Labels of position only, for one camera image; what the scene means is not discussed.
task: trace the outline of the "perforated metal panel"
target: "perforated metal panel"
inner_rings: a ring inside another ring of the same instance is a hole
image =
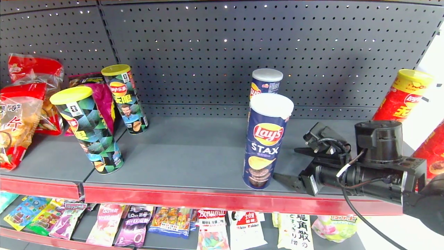
[[[281,94],[313,107],[379,106],[396,72],[417,66],[444,13],[352,1],[118,4],[103,11],[144,104],[248,105],[251,72],[269,67],[285,75]]]
[[[116,63],[96,6],[2,15],[0,32],[2,86],[10,81],[11,52],[58,59],[67,75],[100,71]]]

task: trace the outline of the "white lid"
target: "white lid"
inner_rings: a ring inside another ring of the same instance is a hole
[[[275,93],[260,93],[251,97],[251,109],[268,117],[287,119],[294,109],[294,103],[287,97]]]
[[[275,69],[256,69],[252,74],[254,79],[265,82],[276,82],[284,78],[284,74]]]

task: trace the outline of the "bag of chips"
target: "bag of chips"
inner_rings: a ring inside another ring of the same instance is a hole
[[[0,91],[0,168],[12,170],[23,159],[40,120],[46,85],[7,86]]]
[[[57,60],[42,56],[10,53],[8,69],[12,85],[46,84],[45,99],[36,133],[60,135],[63,131],[63,121],[49,98],[60,91],[64,75],[63,66]]]

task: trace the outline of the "plastic lid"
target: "plastic lid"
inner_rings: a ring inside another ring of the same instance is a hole
[[[260,93],[251,97],[251,109],[268,117],[286,119],[294,109],[294,103],[287,97],[275,93]]]
[[[410,81],[420,82],[423,84],[429,84],[433,81],[433,76],[413,69],[401,69],[398,71],[398,76]]]
[[[113,76],[117,76],[117,75],[126,73],[126,72],[128,72],[130,70],[131,70],[131,67],[129,65],[126,65],[126,64],[116,64],[116,65],[111,65],[111,66],[105,67],[100,72],[104,76],[113,77]]]
[[[252,74],[254,79],[265,82],[276,82],[284,78],[284,74],[275,69],[256,69]]]
[[[80,101],[92,95],[92,89],[87,86],[77,86],[74,88],[64,89],[52,95],[49,101],[54,105],[67,104],[70,102]]]

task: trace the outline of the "candy package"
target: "candy package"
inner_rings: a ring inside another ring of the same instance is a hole
[[[87,204],[81,202],[65,203],[65,210],[49,232],[49,236],[66,240],[71,239],[74,228],[86,207]]]
[[[34,196],[24,197],[22,203],[3,219],[15,230],[21,231],[46,207],[50,200]]]
[[[0,168],[16,168],[31,144],[40,119],[46,85],[7,86],[0,90]]]
[[[97,221],[89,233],[86,243],[112,246],[125,207],[125,205],[119,204],[100,204]]]
[[[115,108],[112,93],[100,72],[88,73],[68,77],[69,87],[80,85],[88,86],[92,89],[92,97],[97,104],[97,110],[100,113],[104,124],[108,127],[111,134],[114,134]],[[71,128],[65,133],[65,136],[74,135]]]
[[[230,247],[235,250],[246,250],[267,244],[262,232],[258,213],[229,211]]]
[[[158,207],[148,232],[188,239],[192,209]]]
[[[60,135],[63,131],[62,118],[49,98],[60,91],[64,75],[63,66],[57,60],[42,56],[10,53],[8,69],[13,85],[46,84],[45,99],[36,133]]]
[[[19,195],[0,191],[0,214],[15,200]]]
[[[197,250],[230,250],[225,222],[226,211],[198,211],[199,235]]]
[[[318,215],[312,228],[319,237],[341,243],[356,233],[358,222],[359,218],[352,215]]]
[[[278,214],[279,237],[277,248],[313,250],[310,216],[306,214]]]
[[[153,210],[153,206],[131,206],[114,246],[142,247]]]
[[[36,234],[48,236],[64,210],[63,199],[52,199],[26,227]]]

